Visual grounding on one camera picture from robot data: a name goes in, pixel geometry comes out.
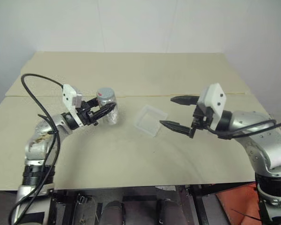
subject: clear plastic container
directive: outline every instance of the clear plastic container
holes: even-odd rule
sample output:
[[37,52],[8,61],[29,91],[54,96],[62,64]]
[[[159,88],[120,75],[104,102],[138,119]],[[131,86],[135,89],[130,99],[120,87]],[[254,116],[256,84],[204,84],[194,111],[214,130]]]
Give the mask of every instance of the clear plastic container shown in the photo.
[[165,120],[167,117],[167,113],[146,105],[137,115],[134,125],[143,132],[155,137],[161,126],[159,121]]
[[[100,88],[97,91],[97,99],[100,107],[109,102],[117,102],[114,91],[111,88]],[[118,122],[118,105],[109,114],[104,116],[103,120],[110,125],[116,124]]]

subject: black metal frame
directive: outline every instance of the black metal frame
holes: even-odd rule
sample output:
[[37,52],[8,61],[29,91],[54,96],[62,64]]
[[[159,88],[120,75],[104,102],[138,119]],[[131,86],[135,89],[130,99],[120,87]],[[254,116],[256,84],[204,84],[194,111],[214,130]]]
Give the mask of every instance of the black metal frame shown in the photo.
[[190,185],[188,188],[189,194],[193,198],[193,202],[196,208],[196,213],[198,216],[198,221],[200,225],[208,225],[208,218],[205,211],[204,203],[202,197],[205,195],[212,195],[219,192],[231,190],[244,185],[252,184],[252,182],[238,182],[238,183],[220,183],[220,184],[204,184],[204,185]]
[[62,225],[71,225],[74,218],[74,209],[77,202],[78,192],[67,190],[55,190],[53,197],[56,204],[65,206],[62,217]]

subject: orange object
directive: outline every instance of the orange object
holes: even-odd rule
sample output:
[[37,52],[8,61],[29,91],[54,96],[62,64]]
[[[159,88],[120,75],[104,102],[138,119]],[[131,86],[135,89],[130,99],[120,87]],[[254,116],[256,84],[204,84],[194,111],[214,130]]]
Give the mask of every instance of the orange object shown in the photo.
[[232,225],[260,225],[261,222],[238,212],[260,219],[255,184],[218,193],[217,196]]

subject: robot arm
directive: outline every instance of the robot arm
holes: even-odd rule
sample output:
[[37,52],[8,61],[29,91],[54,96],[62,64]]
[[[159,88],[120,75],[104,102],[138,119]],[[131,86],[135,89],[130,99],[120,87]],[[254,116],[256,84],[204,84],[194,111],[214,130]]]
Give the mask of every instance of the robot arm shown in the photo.
[[212,84],[200,97],[178,96],[181,105],[196,105],[191,127],[160,121],[167,128],[194,137],[196,129],[207,129],[221,139],[235,138],[245,149],[256,173],[260,217],[265,224],[281,223],[281,134],[275,120],[258,112],[224,110],[225,94]]
[[[65,84],[63,88],[63,101],[69,112],[61,115],[52,116],[55,126],[57,127],[60,143],[73,130],[85,125],[98,124],[97,120],[110,113],[116,106],[116,103],[110,102],[102,106],[98,111],[93,112],[92,107],[98,106],[96,98],[88,102],[81,100],[80,92]],[[46,117],[42,117],[35,129],[34,135],[28,141],[25,147],[25,169],[23,173],[22,185],[17,192],[16,204],[11,224],[53,224],[55,220],[54,199],[52,193],[54,189],[53,177],[54,167],[52,168],[46,182],[42,186],[33,204],[29,207],[24,217],[18,221],[24,208],[29,204],[29,199],[25,200],[31,191],[37,188],[38,184],[49,171],[57,154],[57,143],[55,142],[54,133]]]

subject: transparent plastic box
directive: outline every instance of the transparent plastic box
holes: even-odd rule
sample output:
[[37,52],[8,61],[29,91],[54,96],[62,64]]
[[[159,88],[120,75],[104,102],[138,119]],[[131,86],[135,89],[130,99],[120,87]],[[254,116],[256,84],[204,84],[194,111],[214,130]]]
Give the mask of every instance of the transparent plastic box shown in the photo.
[[146,105],[138,113],[134,125],[143,132],[155,137],[161,126],[159,121],[165,120],[167,117],[167,113]]

